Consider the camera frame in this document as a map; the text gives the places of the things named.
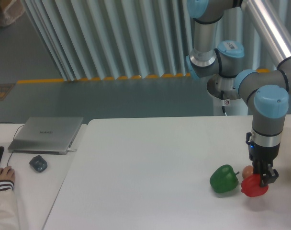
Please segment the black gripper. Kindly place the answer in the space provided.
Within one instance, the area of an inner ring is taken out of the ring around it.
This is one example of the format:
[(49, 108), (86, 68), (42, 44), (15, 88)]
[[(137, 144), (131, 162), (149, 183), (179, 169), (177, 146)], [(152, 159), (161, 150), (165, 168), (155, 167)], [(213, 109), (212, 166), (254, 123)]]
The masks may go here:
[(260, 187), (274, 183), (279, 177), (278, 171), (272, 168), (273, 160), (279, 152), (279, 144), (271, 143), (271, 141), (277, 137), (279, 136), (262, 136), (253, 132), (246, 134), (246, 144), (248, 145), (249, 158), (252, 161), (253, 174), (260, 174)]

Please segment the white striped sleeve forearm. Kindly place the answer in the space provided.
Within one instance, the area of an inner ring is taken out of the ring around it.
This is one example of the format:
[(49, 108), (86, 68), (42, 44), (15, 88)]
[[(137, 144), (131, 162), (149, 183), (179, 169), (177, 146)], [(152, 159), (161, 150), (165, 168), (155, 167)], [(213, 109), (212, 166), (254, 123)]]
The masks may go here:
[(14, 182), (0, 180), (0, 230), (19, 230), (19, 215)]

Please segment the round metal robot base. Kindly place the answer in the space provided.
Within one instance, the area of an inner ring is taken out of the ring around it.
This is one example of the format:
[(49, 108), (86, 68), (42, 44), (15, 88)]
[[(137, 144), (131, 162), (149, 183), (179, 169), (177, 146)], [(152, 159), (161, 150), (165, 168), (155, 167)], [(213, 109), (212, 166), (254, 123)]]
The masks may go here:
[(225, 78), (215, 74), (207, 81), (207, 91), (218, 99), (240, 99), (241, 97), (236, 90), (234, 82), (235, 78)]

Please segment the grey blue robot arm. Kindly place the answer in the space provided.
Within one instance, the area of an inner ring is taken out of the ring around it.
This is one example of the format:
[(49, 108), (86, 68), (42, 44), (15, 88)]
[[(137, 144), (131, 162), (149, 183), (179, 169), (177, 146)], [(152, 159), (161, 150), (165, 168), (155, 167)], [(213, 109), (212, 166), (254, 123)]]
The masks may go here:
[[(240, 8), (252, 21), (276, 69), (260, 73), (243, 69), (244, 49), (236, 41), (214, 46), (218, 21), (229, 9)], [(229, 91), (241, 98), (253, 114), (252, 129), (246, 135), (253, 172), (264, 187), (278, 178), (273, 168), (277, 157), (291, 94), (291, 36), (268, 0), (190, 0), (189, 16), (194, 20), (194, 41), (186, 57), (195, 79), (218, 75)]]

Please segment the person's hand on mouse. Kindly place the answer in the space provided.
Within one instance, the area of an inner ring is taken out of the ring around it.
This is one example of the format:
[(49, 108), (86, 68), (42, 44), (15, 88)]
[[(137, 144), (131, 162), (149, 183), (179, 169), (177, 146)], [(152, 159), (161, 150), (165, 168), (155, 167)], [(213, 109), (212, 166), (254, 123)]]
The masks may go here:
[(11, 166), (0, 168), (0, 191), (13, 190), (15, 179), (15, 170)]

